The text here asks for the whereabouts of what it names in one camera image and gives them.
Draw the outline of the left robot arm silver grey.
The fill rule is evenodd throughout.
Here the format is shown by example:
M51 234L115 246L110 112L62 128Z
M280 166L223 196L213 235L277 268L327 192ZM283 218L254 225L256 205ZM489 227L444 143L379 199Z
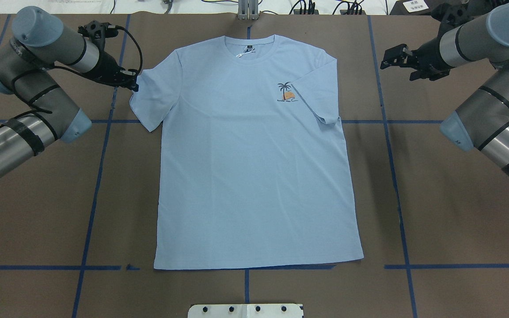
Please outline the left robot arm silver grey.
M139 90L136 69L122 67L105 50L125 27L93 20L77 30L37 6L14 17L9 43L0 49L0 93L14 95L29 110L0 124L0 178L49 145L70 143L92 125L89 117L49 75L66 70L94 83Z

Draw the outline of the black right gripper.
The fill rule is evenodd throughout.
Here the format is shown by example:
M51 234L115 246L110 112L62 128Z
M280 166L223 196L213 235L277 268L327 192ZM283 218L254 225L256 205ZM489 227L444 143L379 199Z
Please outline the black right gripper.
M450 74L449 66L441 56L440 38L424 43L420 48L411 51L407 44L396 45L384 52L380 69L388 67L413 68L409 81L436 81Z

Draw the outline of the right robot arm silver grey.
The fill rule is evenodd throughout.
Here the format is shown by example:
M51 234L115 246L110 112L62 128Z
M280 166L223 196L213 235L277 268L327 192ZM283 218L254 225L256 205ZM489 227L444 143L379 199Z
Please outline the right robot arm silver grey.
M410 80L440 80L468 63L487 60L493 75L440 125L463 151L477 149L509 177L509 0L453 0L431 10L437 36L411 50L384 52L380 68L411 68Z

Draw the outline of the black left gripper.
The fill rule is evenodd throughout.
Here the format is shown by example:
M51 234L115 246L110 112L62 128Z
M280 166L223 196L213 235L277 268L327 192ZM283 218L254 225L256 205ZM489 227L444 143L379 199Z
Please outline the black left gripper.
M139 69L125 69L107 52L100 52L97 64L87 72L87 78L96 83L112 87L123 87L133 92L139 91L137 78Z

